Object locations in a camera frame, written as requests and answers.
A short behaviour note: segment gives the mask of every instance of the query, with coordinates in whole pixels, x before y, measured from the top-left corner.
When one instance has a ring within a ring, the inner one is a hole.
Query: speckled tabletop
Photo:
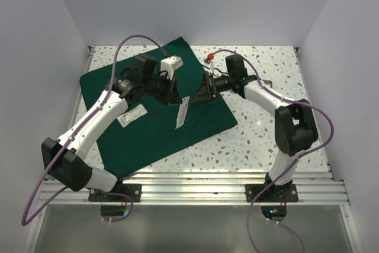
[[[120,51],[118,59],[125,59],[155,48],[155,46],[125,46]],[[307,98],[293,47],[191,46],[191,48],[199,61],[216,49],[235,50],[251,60],[260,76],[273,82],[275,90],[295,99]],[[115,46],[97,46],[89,71],[110,65],[115,50]],[[226,55],[227,53],[220,53],[214,60],[215,67],[222,71],[226,71],[224,64]],[[273,118],[260,106],[242,99],[237,94],[228,92],[222,95],[238,121],[237,126],[167,156],[138,172],[269,171],[278,150],[274,140]],[[76,121],[85,113],[85,104],[81,98]],[[97,144],[91,148],[85,161],[92,166],[103,168]],[[300,160],[297,171],[328,172],[324,150]]]

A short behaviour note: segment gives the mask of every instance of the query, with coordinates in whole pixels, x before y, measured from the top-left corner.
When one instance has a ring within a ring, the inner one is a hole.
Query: white paper tag
[[[178,129],[184,124],[185,116],[187,115],[188,103],[190,101],[190,96],[183,98],[182,104],[180,104],[178,116],[176,117],[176,128]]]
[[[147,114],[146,109],[142,104],[139,104],[136,108],[130,110],[129,112],[119,115],[117,117],[117,120],[122,127],[126,127],[132,121],[137,120],[139,117],[142,117],[145,114]]]

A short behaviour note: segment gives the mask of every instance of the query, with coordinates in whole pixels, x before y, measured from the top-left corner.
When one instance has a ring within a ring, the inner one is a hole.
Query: gray floor
[[[247,207],[136,206],[126,220],[101,223],[99,206],[49,206],[36,252],[254,252],[246,233]],[[338,206],[293,206],[284,222],[307,252],[352,252]],[[288,230],[251,217],[262,252],[301,252]]]

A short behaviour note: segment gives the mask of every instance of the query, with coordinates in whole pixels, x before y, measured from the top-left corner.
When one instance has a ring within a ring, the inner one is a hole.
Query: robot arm
[[[49,171],[50,176],[73,191],[83,188],[111,191],[115,187],[118,177],[104,169],[87,165],[83,159],[114,119],[127,111],[129,106],[140,100],[142,96],[153,96],[166,105],[182,103],[176,87],[176,77],[174,77],[174,71],[182,65],[181,58],[171,56],[162,60],[160,72],[154,75],[156,65],[155,58],[137,55],[133,66],[123,70],[114,82],[107,85],[97,102],[71,129],[59,136],[57,140],[47,138],[43,142],[41,149],[46,168],[62,145],[70,140],[62,156]],[[109,88],[111,92],[107,102],[73,138],[76,128],[99,107]]]
[[[316,123],[310,108],[298,104],[285,103],[266,92],[255,75],[248,75],[241,55],[225,58],[228,75],[214,78],[209,72],[204,73],[203,82],[191,98],[191,104],[215,100],[219,92],[231,90],[242,98],[257,103],[275,118],[275,142],[278,153],[275,162],[266,175],[265,184],[271,183],[281,175],[302,151],[309,149],[318,139]],[[287,98],[267,86],[281,98]],[[295,164],[290,171],[280,178],[271,189],[272,194],[282,193],[292,183]]]

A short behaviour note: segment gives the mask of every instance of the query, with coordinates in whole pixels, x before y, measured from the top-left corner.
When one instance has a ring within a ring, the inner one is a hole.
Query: green cloth
[[[190,46],[183,38],[178,38],[163,48],[169,56],[180,56],[183,60],[184,64],[175,71],[180,96],[193,96],[200,87],[204,70]],[[159,49],[146,54],[154,56],[159,62],[163,59]],[[119,61],[116,74],[133,62],[133,57]],[[95,104],[110,75],[111,65],[108,65],[81,77],[87,109]],[[213,102],[189,105],[184,125],[176,130],[179,105],[162,105],[155,98],[143,97],[129,110],[139,104],[147,110],[146,115],[125,128],[114,120],[97,140],[104,168],[120,178],[237,125],[222,96]]]

